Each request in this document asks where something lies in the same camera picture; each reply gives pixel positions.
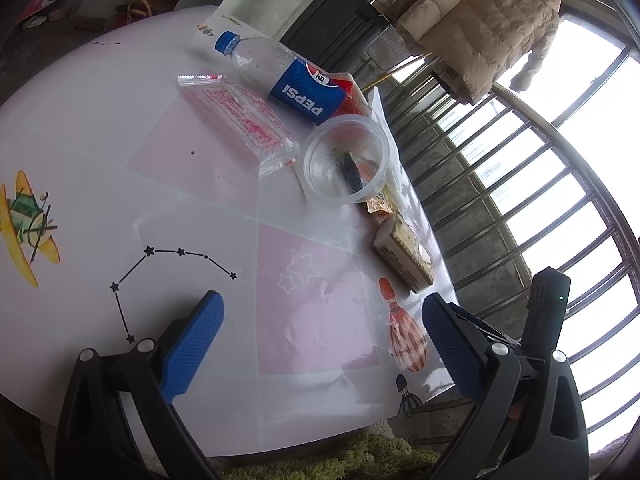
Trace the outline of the gold foil packet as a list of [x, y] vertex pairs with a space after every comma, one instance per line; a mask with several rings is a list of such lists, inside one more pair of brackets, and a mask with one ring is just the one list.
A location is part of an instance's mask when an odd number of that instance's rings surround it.
[[415, 294], [433, 285], [431, 255], [400, 214], [382, 221], [373, 248]]

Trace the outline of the clear red printed bag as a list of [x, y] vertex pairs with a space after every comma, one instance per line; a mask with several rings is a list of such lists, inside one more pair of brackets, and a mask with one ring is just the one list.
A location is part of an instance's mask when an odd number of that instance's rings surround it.
[[254, 91], [221, 74], [182, 74], [177, 82], [185, 96], [203, 105], [255, 156], [258, 177], [269, 176], [296, 161], [298, 142]]

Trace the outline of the orange snack wrapper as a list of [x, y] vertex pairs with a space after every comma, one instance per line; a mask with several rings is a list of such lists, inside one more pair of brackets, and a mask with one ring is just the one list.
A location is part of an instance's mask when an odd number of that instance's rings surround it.
[[397, 207], [390, 196], [387, 186], [366, 201], [366, 211], [370, 216], [378, 219], [385, 219], [396, 214]]

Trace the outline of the metal balcony railing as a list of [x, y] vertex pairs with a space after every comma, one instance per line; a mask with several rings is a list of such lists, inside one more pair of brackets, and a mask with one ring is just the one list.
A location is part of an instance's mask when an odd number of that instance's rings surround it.
[[570, 278], [561, 350], [593, 451], [639, 416], [639, 52], [565, 9], [530, 87], [456, 102], [427, 60], [382, 81], [460, 304], [513, 337], [534, 275]]

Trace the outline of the yellow broom stick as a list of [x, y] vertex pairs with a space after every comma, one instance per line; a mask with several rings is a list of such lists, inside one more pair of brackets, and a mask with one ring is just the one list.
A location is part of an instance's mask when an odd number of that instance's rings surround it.
[[397, 65], [396, 67], [392, 68], [391, 70], [388, 70], [384, 75], [379, 76], [378, 79], [375, 79], [374, 81], [369, 82], [367, 84], [367, 88], [373, 88], [373, 87], [377, 86], [382, 81], [390, 78], [391, 76], [394, 76], [396, 73], [400, 72], [404, 68], [410, 66], [413, 63], [422, 61], [422, 60], [424, 60], [424, 58], [427, 58], [430, 55], [432, 55], [431, 52], [426, 52], [426, 53], [417, 55], [414, 58], [408, 58], [408, 60], [405, 60], [405, 62], [400, 63], [399, 65]]

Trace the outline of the clear plastic cup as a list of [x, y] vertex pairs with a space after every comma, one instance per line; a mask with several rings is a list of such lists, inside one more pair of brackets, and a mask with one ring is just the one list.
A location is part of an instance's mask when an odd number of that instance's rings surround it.
[[306, 195], [339, 207], [370, 200], [385, 184], [390, 144], [371, 118], [342, 115], [305, 140], [298, 175]]

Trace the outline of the Pepsi plastic bottle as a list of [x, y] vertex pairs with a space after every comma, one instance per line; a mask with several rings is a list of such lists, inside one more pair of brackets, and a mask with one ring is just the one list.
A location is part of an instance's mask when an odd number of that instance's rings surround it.
[[276, 40], [241, 37], [227, 30], [215, 50], [230, 58], [242, 81], [320, 125], [335, 115], [347, 93], [320, 68], [306, 62]]

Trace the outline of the beige hanging down jacket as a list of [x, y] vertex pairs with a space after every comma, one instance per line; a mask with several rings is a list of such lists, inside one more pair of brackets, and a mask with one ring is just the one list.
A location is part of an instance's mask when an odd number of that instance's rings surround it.
[[414, 55], [433, 55], [434, 77], [460, 104], [476, 104], [518, 62], [510, 89], [528, 89], [560, 24], [562, 0], [396, 0], [386, 18]]

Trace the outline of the green fuzzy sleeve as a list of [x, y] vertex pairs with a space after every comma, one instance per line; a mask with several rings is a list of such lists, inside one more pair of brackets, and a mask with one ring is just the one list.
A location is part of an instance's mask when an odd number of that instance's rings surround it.
[[414, 448], [388, 422], [297, 448], [221, 460], [224, 479], [422, 479], [440, 454]]

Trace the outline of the pink patterned tablecloth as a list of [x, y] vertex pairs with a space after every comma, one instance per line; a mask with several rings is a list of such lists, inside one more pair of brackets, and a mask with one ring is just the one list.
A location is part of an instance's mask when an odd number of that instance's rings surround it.
[[53, 63], [1, 109], [1, 193], [24, 174], [56, 257], [27, 245], [32, 278], [1, 257], [1, 391], [56, 424], [76, 358], [156, 338], [214, 290], [224, 322], [175, 400], [208, 456], [286, 448], [394, 416], [404, 376], [450, 388], [435, 352], [396, 358], [390, 268], [357, 206], [308, 198], [293, 167], [253, 154], [177, 78], [229, 62], [200, 32], [249, 35], [211, 6], [148, 18]]

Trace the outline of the black cabinet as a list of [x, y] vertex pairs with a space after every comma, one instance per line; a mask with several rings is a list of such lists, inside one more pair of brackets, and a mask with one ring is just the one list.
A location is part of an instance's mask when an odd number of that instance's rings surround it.
[[356, 73], [366, 50], [390, 27], [395, 0], [312, 0], [281, 42], [328, 72]]

